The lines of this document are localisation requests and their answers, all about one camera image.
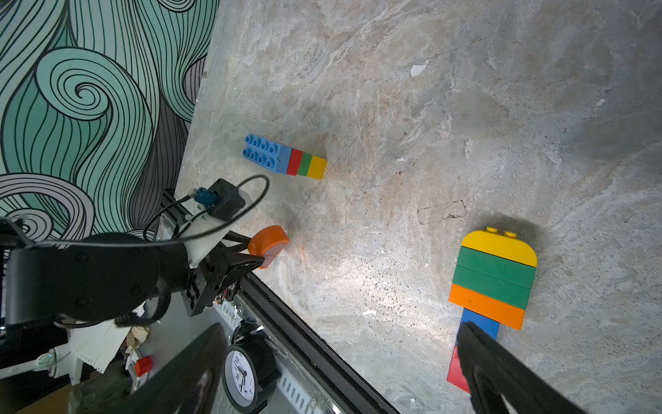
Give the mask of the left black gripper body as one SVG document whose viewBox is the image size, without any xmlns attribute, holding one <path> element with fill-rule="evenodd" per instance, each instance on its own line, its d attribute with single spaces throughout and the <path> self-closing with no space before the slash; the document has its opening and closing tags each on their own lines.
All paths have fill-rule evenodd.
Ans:
<svg viewBox="0 0 662 414">
<path fill-rule="evenodd" d="M 246 244 L 226 247 L 219 243 L 191 270 L 187 289 L 183 291 L 184 308 L 189 317 L 201 314 L 241 277 L 260 267 L 265 258 L 244 253 Z"/>
</svg>

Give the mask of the light blue lego brick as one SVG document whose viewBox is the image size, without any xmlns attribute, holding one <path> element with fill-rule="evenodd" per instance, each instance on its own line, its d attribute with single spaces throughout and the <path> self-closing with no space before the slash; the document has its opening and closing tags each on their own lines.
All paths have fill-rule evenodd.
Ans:
<svg viewBox="0 0 662 414">
<path fill-rule="evenodd" d="M 276 174 L 286 174 L 292 148 L 267 138 L 248 134 L 242 154 L 247 160 Z"/>
</svg>

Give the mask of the orange long lego brick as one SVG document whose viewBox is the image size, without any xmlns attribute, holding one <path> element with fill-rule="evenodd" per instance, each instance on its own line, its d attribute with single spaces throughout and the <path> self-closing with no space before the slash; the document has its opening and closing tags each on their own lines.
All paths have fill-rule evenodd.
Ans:
<svg viewBox="0 0 662 414">
<path fill-rule="evenodd" d="M 526 316 L 525 310 L 456 284 L 451 284 L 449 301 L 517 331 Z"/>
</svg>

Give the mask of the yellow curved lego brick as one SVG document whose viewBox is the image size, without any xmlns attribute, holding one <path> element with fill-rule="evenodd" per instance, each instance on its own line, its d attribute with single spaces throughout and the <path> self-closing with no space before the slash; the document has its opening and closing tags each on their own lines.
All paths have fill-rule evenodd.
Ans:
<svg viewBox="0 0 662 414">
<path fill-rule="evenodd" d="M 461 246 L 529 267 L 538 267 L 538 257 L 533 248 L 511 232 L 499 234 L 494 228 L 472 231 L 464 237 Z"/>
</svg>

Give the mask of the orange curved lego brick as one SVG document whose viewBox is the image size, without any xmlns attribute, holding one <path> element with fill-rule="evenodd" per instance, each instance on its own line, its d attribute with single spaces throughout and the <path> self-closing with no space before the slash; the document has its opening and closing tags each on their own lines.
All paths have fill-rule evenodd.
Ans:
<svg viewBox="0 0 662 414">
<path fill-rule="evenodd" d="M 262 229 L 248 243 L 250 255 L 262 257 L 260 269 L 267 269 L 279 253 L 289 244 L 290 239 L 279 225 Z"/>
</svg>

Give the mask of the green long lego brick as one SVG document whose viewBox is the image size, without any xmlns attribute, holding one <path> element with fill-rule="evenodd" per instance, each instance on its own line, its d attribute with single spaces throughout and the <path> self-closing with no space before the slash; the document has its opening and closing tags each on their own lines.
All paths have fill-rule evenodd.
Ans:
<svg viewBox="0 0 662 414">
<path fill-rule="evenodd" d="M 465 247 L 460 249 L 457 265 L 525 288 L 533 286 L 536 274 L 535 267 Z"/>
<path fill-rule="evenodd" d="M 453 284 L 462 286 L 489 298 L 526 310 L 530 289 L 497 277 L 482 274 L 467 267 L 456 267 Z"/>
</svg>

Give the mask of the red long lego brick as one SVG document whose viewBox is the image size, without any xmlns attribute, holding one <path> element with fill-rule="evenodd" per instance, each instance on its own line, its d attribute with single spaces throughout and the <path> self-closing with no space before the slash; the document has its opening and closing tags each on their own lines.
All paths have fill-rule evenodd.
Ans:
<svg viewBox="0 0 662 414">
<path fill-rule="evenodd" d="M 286 173 L 291 176 L 297 176 L 300 168 L 303 152 L 292 148 Z"/>
</svg>

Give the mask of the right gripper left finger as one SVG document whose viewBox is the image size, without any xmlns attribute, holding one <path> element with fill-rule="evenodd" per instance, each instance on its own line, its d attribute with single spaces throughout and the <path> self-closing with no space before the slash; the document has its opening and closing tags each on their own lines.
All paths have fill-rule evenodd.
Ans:
<svg viewBox="0 0 662 414">
<path fill-rule="evenodd" d="M 210 413 L 222 378 L 227 348 L 223 329 L 213 324 L 172 361 L 109 413 Z"/>
</svg>

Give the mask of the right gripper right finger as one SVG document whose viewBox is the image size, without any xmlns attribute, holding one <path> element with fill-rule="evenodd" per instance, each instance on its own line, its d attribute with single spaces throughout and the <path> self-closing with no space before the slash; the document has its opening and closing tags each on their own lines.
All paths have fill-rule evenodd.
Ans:
<svg viewBox="0 0 662 414">
<path fill-rule="evenodd" d="M 460 325 L 460 367 L 477 413 L 582 413 L 473 322 Z"/>
</svg>

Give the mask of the red square lego brick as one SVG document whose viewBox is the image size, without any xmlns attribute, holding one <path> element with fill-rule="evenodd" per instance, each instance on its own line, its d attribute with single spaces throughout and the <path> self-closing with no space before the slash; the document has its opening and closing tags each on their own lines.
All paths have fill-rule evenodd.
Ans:
<svg viewBox="0 0 662 414">
<path fill-rule="evenodd" d="M 460 365 L 460 357 L 457 345 L 455 345 L 453 348 L 452 359 L 448 369 L 447 381 L 457 388 L 460 388 L 464 392 L 470 393 L 467 379 L 465 378 Z"/>
</svg>

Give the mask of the blue square lego brick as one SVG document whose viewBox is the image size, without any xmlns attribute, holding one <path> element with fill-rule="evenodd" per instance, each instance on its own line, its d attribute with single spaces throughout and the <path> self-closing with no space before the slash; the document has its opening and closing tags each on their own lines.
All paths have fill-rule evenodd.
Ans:
<svg viewBox="0 0 662 414">
<path fill-rule="evenodd" d="M 473 312 L 472 310 L 465 308 L 462 312 L 460 325 L 465 323 L 474 323 L 491 338 L 498 338 L 498 332 L 501 324 L 493 319 L 490 319 L 489 317 L 482 316 L 477 312 Z"/>
</svg>

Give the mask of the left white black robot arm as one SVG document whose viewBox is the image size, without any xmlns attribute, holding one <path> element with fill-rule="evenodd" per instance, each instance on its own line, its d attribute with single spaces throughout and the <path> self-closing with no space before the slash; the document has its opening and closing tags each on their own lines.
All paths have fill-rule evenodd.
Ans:
<svg viewBox="0 0 662 414">
<path fill-rule="evenodd" d="M 62 324 L 67 329 L 114 321 L 150 326 L 165 316 L 174 293 L 196 316 L 218 294 L 265 264 L 251 255 L 246 236 L 229 232 L 193 266 L 184 243 L 151 245 L 122 233 L 92 236 L 80 246 L 39 248 L 27 236 L 1 230 L 2 352 L 17 349 L 25 329 Z"/>
</svg>

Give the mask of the yellow square lego brick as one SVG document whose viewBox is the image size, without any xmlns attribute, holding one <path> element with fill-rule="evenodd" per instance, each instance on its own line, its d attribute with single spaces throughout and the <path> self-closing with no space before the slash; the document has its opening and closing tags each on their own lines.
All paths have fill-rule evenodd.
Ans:
<svg viewBox="0 0 662 414">
<path fill-rule="evenodd" d="M 328 163 L 327 160 L 313 155 L 310 161 L 310 166 L 307 176 L 312 179 L 322 180 L 327 167 L 327 163 Z"/>
</svg>

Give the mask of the green square lego brick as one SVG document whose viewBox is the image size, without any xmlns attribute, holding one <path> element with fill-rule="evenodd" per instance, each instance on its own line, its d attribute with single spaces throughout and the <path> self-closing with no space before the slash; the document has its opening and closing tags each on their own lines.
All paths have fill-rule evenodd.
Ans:
<svg viewBox="0 0 662 414">
<path fill-rule="evenodd" d="M 299 176 L 307 176 L 310 170 L 310 165 L 313 159 L 313 155 L 303 152 L 301 156 L 301 160 L 299 163 L 299 169 L 298 169 L 298 175 Z"/>
</svg>

